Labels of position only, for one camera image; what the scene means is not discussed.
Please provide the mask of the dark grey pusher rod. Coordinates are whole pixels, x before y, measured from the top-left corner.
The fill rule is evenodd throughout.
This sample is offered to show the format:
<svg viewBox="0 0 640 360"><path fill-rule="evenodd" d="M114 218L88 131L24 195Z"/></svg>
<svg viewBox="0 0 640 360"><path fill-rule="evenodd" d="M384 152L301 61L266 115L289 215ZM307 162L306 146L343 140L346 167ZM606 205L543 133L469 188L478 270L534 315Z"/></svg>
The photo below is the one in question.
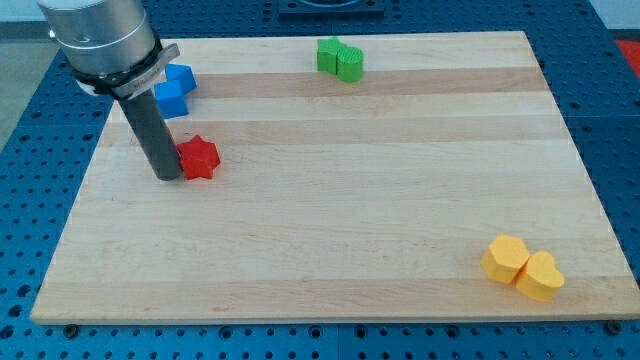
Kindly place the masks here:
<svg viewBox="0 0 640 360"><path fill-rule="evenodd" d="M182 175L180 157L151 90L118 101L155 176L163 181Z"/></svg>

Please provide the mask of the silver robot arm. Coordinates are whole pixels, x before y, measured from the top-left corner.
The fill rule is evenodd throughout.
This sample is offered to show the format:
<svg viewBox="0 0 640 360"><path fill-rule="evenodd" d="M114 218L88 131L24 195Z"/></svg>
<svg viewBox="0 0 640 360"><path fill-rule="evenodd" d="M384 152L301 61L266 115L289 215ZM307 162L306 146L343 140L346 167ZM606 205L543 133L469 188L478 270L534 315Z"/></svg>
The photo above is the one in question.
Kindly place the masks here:
<svg viewBox="0 0 640 360"><path fill-rule="evenodd" d="M123 110L157 178L181 176L179 154L153 94L153 82L180 55L163 46L138 0L38 0L37 5L88 94Z"/></svg>

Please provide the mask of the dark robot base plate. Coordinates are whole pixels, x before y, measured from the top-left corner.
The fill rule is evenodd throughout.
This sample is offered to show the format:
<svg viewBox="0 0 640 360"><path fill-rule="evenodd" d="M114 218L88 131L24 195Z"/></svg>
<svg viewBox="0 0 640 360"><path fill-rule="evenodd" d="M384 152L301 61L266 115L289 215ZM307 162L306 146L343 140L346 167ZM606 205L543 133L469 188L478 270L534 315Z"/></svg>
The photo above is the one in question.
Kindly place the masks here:
<svg viewBox="0 0 640 360"><path fill-rule="evenodd" d="M277 0L280 18L300 16L383 15L385 0Z"/></svg>

